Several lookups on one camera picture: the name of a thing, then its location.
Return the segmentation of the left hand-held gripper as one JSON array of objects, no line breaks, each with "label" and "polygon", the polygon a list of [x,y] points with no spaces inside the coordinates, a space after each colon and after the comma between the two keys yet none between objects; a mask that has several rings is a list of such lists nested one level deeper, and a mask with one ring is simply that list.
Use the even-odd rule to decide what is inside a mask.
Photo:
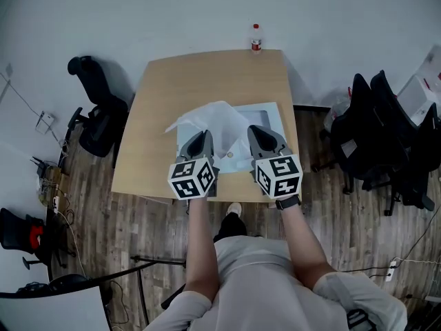
[{"label": "left hand-held gripper", "polygon": [[167,181],[178,200],[216,197],[218,173],[212,134],[204,130],[183,145],[170,166]]}]

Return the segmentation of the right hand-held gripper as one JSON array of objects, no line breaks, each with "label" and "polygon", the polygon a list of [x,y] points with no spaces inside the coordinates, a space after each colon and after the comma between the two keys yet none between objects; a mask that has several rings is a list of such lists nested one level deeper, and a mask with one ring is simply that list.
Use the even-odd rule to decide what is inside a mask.
[{"label": "right hand-held gripper", "polygon": [[299,156],[292,152],[285,138],[264,126],[247,129],[253,157],[253,178],[270,199],[286,199],[300,192],[303,172]]}]

